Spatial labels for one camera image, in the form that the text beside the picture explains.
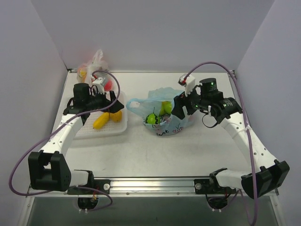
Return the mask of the orange lemon fruit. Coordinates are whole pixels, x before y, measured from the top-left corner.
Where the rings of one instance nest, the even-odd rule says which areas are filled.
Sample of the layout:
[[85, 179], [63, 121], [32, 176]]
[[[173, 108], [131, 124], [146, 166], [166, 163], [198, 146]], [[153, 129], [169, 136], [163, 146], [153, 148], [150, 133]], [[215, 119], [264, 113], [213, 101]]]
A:
[[116, 113], [110, 113], [110, 119], [113, 121], [113, 122], [120, 122], [122, 121], [122, 111], [118, 111]]

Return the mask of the green apple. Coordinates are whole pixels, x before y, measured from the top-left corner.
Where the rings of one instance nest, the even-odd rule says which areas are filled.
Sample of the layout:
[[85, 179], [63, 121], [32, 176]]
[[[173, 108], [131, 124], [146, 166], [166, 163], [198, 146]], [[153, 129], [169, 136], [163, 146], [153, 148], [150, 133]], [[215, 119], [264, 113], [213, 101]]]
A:
[[163, 116], [163, 115], [170, 115], [172, 111], [172, 103], [169, 101], [163, 101], [161, 103], [161, 109], [160, 109], [160, 113], [159, 116]]

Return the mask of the yellow banana bunch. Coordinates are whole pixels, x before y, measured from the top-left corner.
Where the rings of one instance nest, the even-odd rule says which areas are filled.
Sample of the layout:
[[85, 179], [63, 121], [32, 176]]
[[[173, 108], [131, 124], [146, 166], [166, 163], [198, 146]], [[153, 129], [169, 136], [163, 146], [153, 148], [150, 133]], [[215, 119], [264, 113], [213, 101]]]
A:
[[94, 129], [101, 129], [110, 119], [110, 113], [104, 112], [93, 123]]

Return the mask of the light blue plastic bag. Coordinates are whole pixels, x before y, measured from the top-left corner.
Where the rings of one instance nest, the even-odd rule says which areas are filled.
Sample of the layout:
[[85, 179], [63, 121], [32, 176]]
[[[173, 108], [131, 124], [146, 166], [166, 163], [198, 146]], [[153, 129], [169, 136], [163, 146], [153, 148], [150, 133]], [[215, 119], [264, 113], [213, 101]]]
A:
[[[146, 99], [132, 98], [127, 102], [127, 110], [138, 115], [143, 120], [143, 125], [149, 131], [153, 132], [157, 136], [170, 136], [181, 132], [184, 128], [191, 126], [195, 120], [195, 115], [186, 115], [184, 119], [179, 119], [176, 116], [166, 114], [159, 116], [161, 103], [163, 101], [169, 101], [172, 103], [172, 108], [174, 107], [173, 98], [181, 94], [180, 90], [173, 89], [171, 87], [159, 88], [156, 90], [151, 90], [148, 93]], [[160, 124], [151, 125], [145, 123], [146, 117], [155, 113], [160, 117]]]

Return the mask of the green watermelon ball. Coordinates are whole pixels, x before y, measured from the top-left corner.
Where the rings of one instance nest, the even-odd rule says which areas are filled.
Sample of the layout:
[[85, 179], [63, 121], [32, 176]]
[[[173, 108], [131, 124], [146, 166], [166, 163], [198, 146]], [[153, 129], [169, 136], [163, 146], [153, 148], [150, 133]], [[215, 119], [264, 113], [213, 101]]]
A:
[[158, 125], [158, 124], [160, 124], [160, 117], [158, 115], [156, 115], [155, 113], [151, 113], [146, 117], [145, 123], [151, 124], [151, 125]]

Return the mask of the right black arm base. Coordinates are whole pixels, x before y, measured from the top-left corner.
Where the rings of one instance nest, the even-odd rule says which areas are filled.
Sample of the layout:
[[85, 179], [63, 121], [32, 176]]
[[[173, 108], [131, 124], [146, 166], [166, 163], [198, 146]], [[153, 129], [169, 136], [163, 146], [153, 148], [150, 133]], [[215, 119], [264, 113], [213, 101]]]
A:
[[231, 189], [229, 187], [215, 187], [209, 182], [209, 178], [197, 178], [194, 179], [194, 189], [195, 194], [220, 194], [229, 195], [235, 194], [236, 189]]

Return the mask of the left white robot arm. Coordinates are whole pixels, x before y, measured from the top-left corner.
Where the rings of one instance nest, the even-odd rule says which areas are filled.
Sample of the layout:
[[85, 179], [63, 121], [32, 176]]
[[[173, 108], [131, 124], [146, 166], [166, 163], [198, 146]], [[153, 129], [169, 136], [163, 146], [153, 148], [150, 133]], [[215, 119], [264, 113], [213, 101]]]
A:
[[92, 172], [71, 170], [65, 155], [91, 113], [116, 113], [124, 108], [119, 95], [110, 91], [110, 96], [107, 97], [105, 93], [92, 93], [86, 83], [74, 85], [73, 97], [63, 111], [55, 134], [39, 151], [31, 152], [28, 157], [32, 189], [64, 192], [70, 187], [78, 186], [85, 194], [93, 192], [95, 181]]

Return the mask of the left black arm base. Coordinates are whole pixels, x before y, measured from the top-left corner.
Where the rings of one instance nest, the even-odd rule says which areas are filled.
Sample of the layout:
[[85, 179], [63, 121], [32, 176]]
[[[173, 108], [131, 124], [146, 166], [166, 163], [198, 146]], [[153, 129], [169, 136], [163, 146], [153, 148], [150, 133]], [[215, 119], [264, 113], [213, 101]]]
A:
[[[110, 193], [111, 181], [109, 179], [95, 179], [92, 184], [84, 185], [83, 187], [90, 187], [93, 189], [97, 189], [102, 191], [105, 194]], [[67, 194], [69, 195], [90, 195], [90, 194], [97, 194], [94, 190], [90, 189], [83, 189], [83, 188], [76, 188], [70, 187], [67, 190]]]

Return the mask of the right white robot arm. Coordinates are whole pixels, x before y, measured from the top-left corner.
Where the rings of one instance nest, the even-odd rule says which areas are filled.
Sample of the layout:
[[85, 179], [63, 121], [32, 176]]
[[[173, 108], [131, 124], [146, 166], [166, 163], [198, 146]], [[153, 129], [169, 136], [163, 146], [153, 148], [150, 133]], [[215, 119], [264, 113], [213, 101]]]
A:
[[174, 98], [172, 115], [183, 119], [200, 111], [213, 117], [250, 161], [249, 172], [221, 168], [210, 173], [210, 190], [218, 193], [225, 187], [241, 189], [253, 199], [279, 188], [290, 170], [288, 163], [271, 154], [253, 129], [244, 124], [242, 107], [234, 98], [224, 97], [216, 78], [203, 79], [197, 85], [193, 76], [183, 75], [178, 82], [185, 91]]

